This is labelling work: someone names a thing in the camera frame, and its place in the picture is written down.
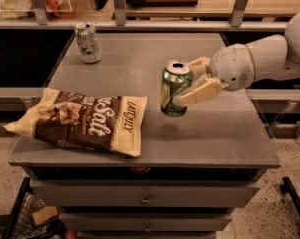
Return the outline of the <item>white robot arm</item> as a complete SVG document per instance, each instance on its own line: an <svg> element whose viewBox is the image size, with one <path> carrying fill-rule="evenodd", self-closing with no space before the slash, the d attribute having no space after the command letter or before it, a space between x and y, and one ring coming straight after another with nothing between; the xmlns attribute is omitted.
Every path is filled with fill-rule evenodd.
<svg viewBox="0 0 300 239"><path fill-rule="evenodd" d="M227 46L191 64L192 86L173 98L185 107L213 99L224 90L248 88L260 80L300 78L300 13L287 23L282 35Z"/></svg>

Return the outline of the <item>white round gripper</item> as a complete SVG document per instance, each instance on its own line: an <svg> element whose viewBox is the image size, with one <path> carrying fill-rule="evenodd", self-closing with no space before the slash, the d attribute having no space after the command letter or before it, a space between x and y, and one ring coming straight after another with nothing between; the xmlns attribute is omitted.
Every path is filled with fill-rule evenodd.
<svg viewBox="0 0 300 239"><path fill-rule="evenodd" d="M228 91L245 89L255 79L250 51L242 44L222 48L211 58L200 57L189 64L193 80L203 81L199 86L192 86L180 94L178 100L183 106L213 99L222 92L222 87Z"/></svg>

